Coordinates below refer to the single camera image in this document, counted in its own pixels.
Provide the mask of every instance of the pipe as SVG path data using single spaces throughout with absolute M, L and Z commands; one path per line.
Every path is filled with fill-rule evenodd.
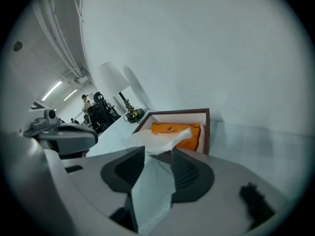
M 33 51 L 31 51 L 31 54 L 33 54 L 46 68 L 48 71 L 51 70 L 51 68 Z M 70 80 L 68 80 L 65 76 L 63 76 L 62 74 L 60 74 L 59 72 L 57 72 L 56 70 L 53 70 L 55 73 L 57 73 L 60 77 L 62 77 L 63 79 L 65 79 L 66 81 L 68 81 L 69 83 L 71 83 L 72 85 L 74 85 L 77 89 L 81 89 L 80 87 L 78 87 L 77 85 L 75 85 L 73 82 L 71 82 Z
M 79 16 L 80 20 L 84 22 L 83 17 L 82 17 L 82 14 L 81 14 L 80 9 L 79 9 L 79 6 L 78 6 L 77 0 L 74 0 L 74 5 L 75 5 L 75 8 L 77 9 L 78 16 Z
M 61 30 L 61 27 L 59 25 L 59 21 L 58 21 L 58 18 L 57 18 L 57 12 L 56 12 L 56 6 L 55 6 L 55 0 L 49 0 L 49 1 L 50 1 L 50 6 L 51 6 L 51 10 L 52 10 L 54 23 L 55 23 L 55 25 L 57 27 L 58 34 L 61 37 L 62 44 L 65 47 L 66 53 L 70 57 L 70 60 L 73 62 L 74 67 L 76 68 L 76 72 L 80 75 L 79 77 L 82 77 L 83 75 L 82 75 L 81 71 L 79 70 L 77 63 L 75 62 L 75 60 L 74 60 L 74 58 L 73 58 L 73 56 L 71 54 L 70 49 L 68 48 L 67 42 L 66 42 L 66 40 L 64 38 L 63 31 Z
M 65 76 L 67 76 L 69 73 L 72 73 L 74 69 L 75 69 L 75 68 L 70 69 L 70 71 L 68 71 L 68 72 L 65 74 Z
M 57 73 L 60 77 L 62 77 L 64 80 L 68 81 L 69 83 L 71 83 L 72 85 L 74 85 L 74 87 L 76 89 L 81 89 L 80 87 L 78 87 L 77 85 L 75 85 L 74 83 L 72 83 L 70 80 L 68 80 L 65 76 L 63 76 L 62 74 L 60 74 L 59 72 L 57 72 L 56 70 L 54 70 L 55 73 Z
M 61 47 L 63 54 L 67 58 L 67 61 L 71 64 L 71 67 L 75 67 L 76 64 L 73 62 L 73 60 L 69 56 L 69 53 L 67 52 L 67 50 L 66 50 L 66 48 L 63 45 L 63 42 L 61 40 L 60 33 L 59 33 L 58 29 L 57 29 L 57 26 L 56 26 L 56 23 L 55 23 L 55 20 L 54 20 L 53 10 L 52 10 L 51 4 L 50 4 L 50 0 L 44 0 L 44 2 L 45 2 L 45 9 L 46 9 L 46 14 L 47 14 L 47 17 L 48 17 L 48 21 L 51 24 L 52 31 L 53 31 L 56 39 L 57 39 L 57 43 Z M 76 73 L 76 71 L 73 71 L 73 73 L 76 76 L 80 77 L 80 75 L 78 73 Z
M 35 16 L 37 18 L 37 21 L 40 25 L 40 27 L 42 28 L 42 30 L 44 31 L 48 41 L 50 42 L 50 44 L 53 46 L 53 48 L 55 49 L 55 51 L 57 52 L 57 54 L 59 55 L 59 57 L 63 60 L 63 62 L 66 64 L 66 66 L 71 70 L 72 67 L 71 65 L 68 63 L 68 61 L 64 58 L 63 54 L 61 53 L 60 49 L 58 48 L 58 46 L 56 45 L 56 43 L 53 40 L 52 35 L 49 32 L 49 29 L 45 23 L 45 20 L 43 18 L 43 15 L 40 11 L 40 6 L 39 6 L 39 2 L 38 1 L 34 1 L 33 2 L 33 9 L 35 12 Z
M 81 17 L 83 17 L 83 16 L 82 16 L 82 8 L 83 8 L 83 0 L 80 0 L 80 2 L 79 2 L 79 12 L 80 12 Z M 90 74 L 91 77 L 92 77 L 91 70 L 90 70 L 90 66 L 89 66 L 89 61 L 88 61 L 88 59 L 87 59 L 87 55 L 86 55 L 85 47 L 84 47 L 83 29 L 82 29 L 82 28 L 83 28 L 83 22 L 84 22 L 84 21 L 80 21 L 81 43 L 82 43 L 83 54 L 84 54 L 84 58 L 85 58 L 86 66 L 87 66 L 86 68 L 87 68 L 87 70 L 89 71 L 89 74 Z

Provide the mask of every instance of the lamp shade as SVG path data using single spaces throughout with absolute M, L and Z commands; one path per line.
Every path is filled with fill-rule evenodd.
M 112 62 L 101 65 L 96 70 L 95 75 L 104 98 L 110 98 L 130 86 Z

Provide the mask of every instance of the orange package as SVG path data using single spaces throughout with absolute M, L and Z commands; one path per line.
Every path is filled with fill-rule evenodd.
M 185 129 L 190 128 L 192 137 L 190 139 L 182 140 L 180 143 L 178 143 L 175 147 L 176 148 L 183 148 L 188 149 L 191 151 L 196 151 L 199 145 L 199 136 L 200 136 L 200 125 L 201 124 L 178 124 L 178 123 L 166 123 L 166 122 L 153 122 L 150 130 L 155 135 L 159 134 L 165 134 L 165 135 L 171 135 L 171 134 L 177 134 Z

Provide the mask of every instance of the person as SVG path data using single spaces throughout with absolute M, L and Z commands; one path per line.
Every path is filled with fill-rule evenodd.
M 74 120 L 73 118 L 71 118 L 71 123 L 80 124 L 77 120 Z
M 87 101 L 87 95 L 82 95 L 82 100 L 83 100 L 83 111 L 85 114 L 88 114 L 88 109 L 91 106 L 90 103 Z

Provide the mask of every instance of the brown frame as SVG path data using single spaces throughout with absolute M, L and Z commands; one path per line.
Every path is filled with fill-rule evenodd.
M 172 115 L 172 114 L 197 114 L 197 113 L 206 113 L 206 125 L 204 127 L 205 129 L 205 144 L 203 148 L 203 153 L 205 155 L 209 155 L 210 150 L 210 111 L 208 108 L 202 108 L 202 109 L 188 109 L 188 110 L 174 110 L 174 111 L 160 111 L 160 112 L 149 112 L 147 116 L 144 117 L 144 119 L 141 121 L 139 126 L 135 129 L 133 132 L 138 132 L 143 124 L 148 120 L 148 118 L 152 115 Z

